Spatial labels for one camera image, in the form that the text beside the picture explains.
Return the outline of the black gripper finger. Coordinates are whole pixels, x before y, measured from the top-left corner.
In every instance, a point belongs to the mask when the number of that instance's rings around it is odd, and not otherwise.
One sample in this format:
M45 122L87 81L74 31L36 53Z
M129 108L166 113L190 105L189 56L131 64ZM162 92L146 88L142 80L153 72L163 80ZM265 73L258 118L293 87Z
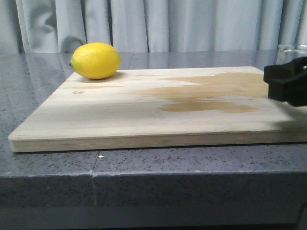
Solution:
M300 107L307 104L307 58L299 57L281 65L264 67L268 98Z

